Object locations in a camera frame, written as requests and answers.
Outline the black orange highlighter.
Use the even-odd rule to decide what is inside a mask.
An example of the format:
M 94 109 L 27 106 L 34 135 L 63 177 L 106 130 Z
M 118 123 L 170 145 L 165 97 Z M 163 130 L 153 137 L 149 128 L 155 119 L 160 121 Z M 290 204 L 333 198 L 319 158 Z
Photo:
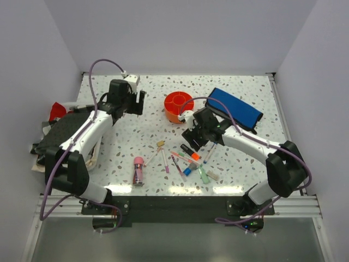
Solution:
M 185 144 L 181 144 L 180 148 L 186 153 L 188 154 L 192 159 L 194 160 L 199 160 L 200 156 L 194 152 L 192 149 L 190 149 L 187 145 Z

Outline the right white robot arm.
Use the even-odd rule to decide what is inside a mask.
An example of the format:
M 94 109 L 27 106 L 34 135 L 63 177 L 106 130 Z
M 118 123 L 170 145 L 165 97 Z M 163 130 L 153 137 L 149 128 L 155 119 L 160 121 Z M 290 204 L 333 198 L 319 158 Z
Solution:
M 187 110 L 178 119 L 186 124 L 182 137 L 194 150 L 211 141 L 237 149 L 266 167 L 267 179 L 250 188 L 243 200 L 243 209 L 248 214 L 256 214 L 269 199 L 289 197 L 308 177 L 303 157 L 291 141 L 280 144 L 237 130 L 231 120 L 219 121 L 207 108 Z

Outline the orange round organizer container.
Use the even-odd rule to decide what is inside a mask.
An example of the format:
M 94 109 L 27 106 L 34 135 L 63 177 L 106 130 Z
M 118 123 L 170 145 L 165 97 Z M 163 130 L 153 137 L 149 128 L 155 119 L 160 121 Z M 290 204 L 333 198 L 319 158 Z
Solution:
M 164 100 L 164 110 L 166 118 L 175 124 L 181 124 L 178 116 L 182 106 L 189 101 L 192 96 L 188 93 L 177 91 L 168 94 Z

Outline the blue capped white marker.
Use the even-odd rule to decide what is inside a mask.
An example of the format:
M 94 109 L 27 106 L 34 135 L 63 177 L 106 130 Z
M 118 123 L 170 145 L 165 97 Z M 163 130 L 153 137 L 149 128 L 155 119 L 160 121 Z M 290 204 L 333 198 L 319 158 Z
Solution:
M 216 146 L 217 146 L 216 143 L 214 143 L 214 144 L 212 145 L 212 147 L 210 148 L 210 150 L 208 151 L 207 155 L 205 156 L 205 158 L 204 158 L 204 160 L 203 160 L 203 163 L 204 163 L 204 164 L 206 164 L 206 163 L 209 161 L 209 159 L 210 159 L 210 157 L 212 156 L 214 150 L 216 149 Z

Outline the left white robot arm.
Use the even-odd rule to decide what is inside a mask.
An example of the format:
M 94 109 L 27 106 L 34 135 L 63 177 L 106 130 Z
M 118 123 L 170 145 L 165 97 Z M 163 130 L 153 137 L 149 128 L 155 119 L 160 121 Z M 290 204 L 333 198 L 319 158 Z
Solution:
M 94 202 L 101 214 L 113 208 L 112 193 L 90 179 L 88 154 L 124 114 L 141 115 L 145 92 L 138 75 L 110 82 L 96 106 L 64 115 L 41 141 L 45 149 L 45 183 L 50 188 Z

